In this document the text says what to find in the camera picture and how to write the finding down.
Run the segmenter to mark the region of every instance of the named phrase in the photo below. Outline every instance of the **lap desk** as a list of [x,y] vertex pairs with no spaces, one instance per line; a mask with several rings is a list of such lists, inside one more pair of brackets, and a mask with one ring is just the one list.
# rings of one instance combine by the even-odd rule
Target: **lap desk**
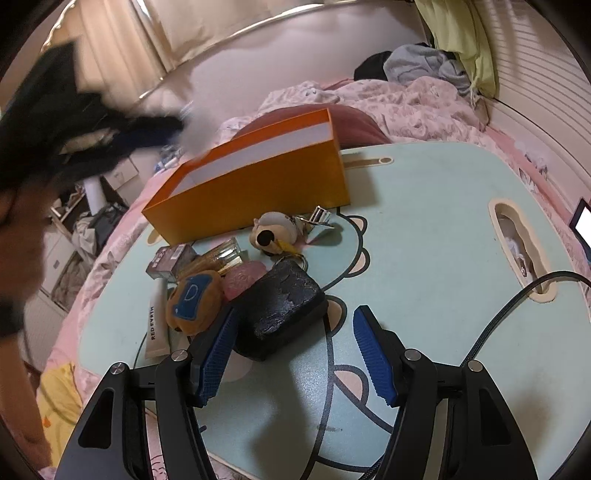
[[[343,159],[351,205],[335,212],[330,235],[304,250],[308,273],[330,296],[329,318],[266,362],[232,352],[217,396],[196,411],[208,451],[253,478],[356,479],[383,454],[397,409],[377,397],[355,342],[352,313],[360,304],[407,348],[433,362],[461,363],[521,289],[494,231],[491,199],[519,206],[551,270],[572,270],[534,198],[485,150],[428,142],[349,150]],[[143,349],[138,354],[152,291],[145,269],[164,245],[150,245],[151,233],[149,226],[129,250],[84,328],[80,362],[92,372],[102,375],[118,361],[148,364]],[[249,229],[194,249],[204,253],[232,235],[250,260],[271,266],[250,246]],[[171,343],[188,345],[176,332]],[[478,355],[540,480],[560,467],[591,419],[590,345],[581,286],[561,282],[555,300],[522,302]],[[432,451],[443,437],[438,422]],[[425,478],[438,472],[434,461]]]

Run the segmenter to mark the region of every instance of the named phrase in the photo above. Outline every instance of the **hand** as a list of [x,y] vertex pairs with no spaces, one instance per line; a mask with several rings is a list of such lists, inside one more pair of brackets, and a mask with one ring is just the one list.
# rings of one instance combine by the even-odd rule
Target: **hand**
[[[30,183],[0,193],[0,297],[25,302],[43,280],[43,230],[54,193]],[[3,224],[8,216],[8,223]]]

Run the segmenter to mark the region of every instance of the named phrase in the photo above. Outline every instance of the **orange box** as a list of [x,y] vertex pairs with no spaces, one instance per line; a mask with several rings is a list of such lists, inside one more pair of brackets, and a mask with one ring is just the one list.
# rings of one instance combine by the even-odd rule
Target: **orange box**
[[250,226],[265,212],[297,215],[349,203],[326,109],[255,130],[184,163],[143,214],[175,245]]

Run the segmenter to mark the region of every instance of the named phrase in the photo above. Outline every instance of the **pink duvet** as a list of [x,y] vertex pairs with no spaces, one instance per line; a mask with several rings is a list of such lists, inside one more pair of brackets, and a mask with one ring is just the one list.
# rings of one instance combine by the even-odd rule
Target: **pink duvet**
[[[253,119],[272,110],[305,103],[339,103],[349,105],[370,115],[393,143],[413,141],[459,141],[482,147],[500,157],[517,174],[521,168],[530,173],[535,183],[532,194],[550,218],[563,240],[574,270],[591,277],[589,265],[582,248],[566,225],[570,215],[554,190],[542,176],[536,176],[531,164],[520,154],[513,141],[506,135],[487,129],[449,83],[429,77],[415,80],[407,87],[379,80],[362,80],[324,90],[314,82],[272,92],[253,115],[230,119],[218,130],[215,144],[230,140]],[[140,197],[115,229],[108,245],[95,262],[93,270],[80,291],[76,302],[66,317],[56,345],[46,368],[65,362],[77,361],[77,346],[82,329],[96,300],[112,275],[113,265],[108,261],[111,253],[120,262],[147,225],[141,211],[158,188],[168,179],[167,171],[151,178]],[[84,402],[87,402],[99,381],[99,377],[83,368],[76,369],[75,382]],[[160,446],[155,421],[148,419],[152,464],[157,480],[165,478],[161,464]]]

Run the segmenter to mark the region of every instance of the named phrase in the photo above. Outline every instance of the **plush keychain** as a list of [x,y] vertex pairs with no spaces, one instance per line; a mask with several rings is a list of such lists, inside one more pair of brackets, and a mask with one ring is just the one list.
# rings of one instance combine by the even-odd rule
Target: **plush keychain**
[[222,278],[213,270],[185,277],[166,305],[166,322],[185,335],[204,332],[222,308]]
[[281,212],[267,212],[254,220],[249,240],[253,247],[270,255],[299,255],[294,244],[302,233],[294,218]]

